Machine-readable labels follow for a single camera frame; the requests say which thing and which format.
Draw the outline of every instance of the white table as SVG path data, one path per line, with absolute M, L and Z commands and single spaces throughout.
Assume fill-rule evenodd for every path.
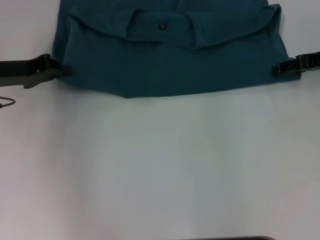
M 320 51 L 320 2 L 279 0 L 289 55 Z M 50 52 L 58 0 L 0 3 L 0 61 Z M 1 240 L 165 240 L 320 229 L 320 72 L 124 99 L 0 88 Z

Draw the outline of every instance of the teal shirt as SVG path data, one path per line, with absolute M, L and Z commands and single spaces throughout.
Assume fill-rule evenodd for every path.
M 61 0 L 52 54 L 63 81 L 125 98 L 297 80 L 271 73 L 290 59 L 280 18 L 266 0 Z

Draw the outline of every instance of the button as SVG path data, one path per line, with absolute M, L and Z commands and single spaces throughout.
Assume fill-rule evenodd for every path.
M 166 23 L 161 23 L 161 24 L 159 24 L 159 29 L 160 30 L 167 30 L 168 29 L 168 25 Z

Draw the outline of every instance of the cable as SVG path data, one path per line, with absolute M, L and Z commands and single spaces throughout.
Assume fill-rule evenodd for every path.
M 14 99 L 12 99 L 12 98 L 7 98 L 7 97 L 0 96 L 0 99 L 11 101 L 10 103 L 7 103 L 7 104 L 1 104 L 0 103 L 0 109 L 3 108 L 3 107 L 7 107 L 7 106 L 10 106 L 10 105 L 13 105 L 13 104 L 16 103 L 16 101 Z

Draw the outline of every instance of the teal fabric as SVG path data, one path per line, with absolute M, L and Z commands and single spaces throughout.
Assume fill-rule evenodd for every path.
M 266 0 L 61 0 L 52 54 L 66 83 L 125 98 L 297 80 L 271 74 L 290 59 L 280 19 Z

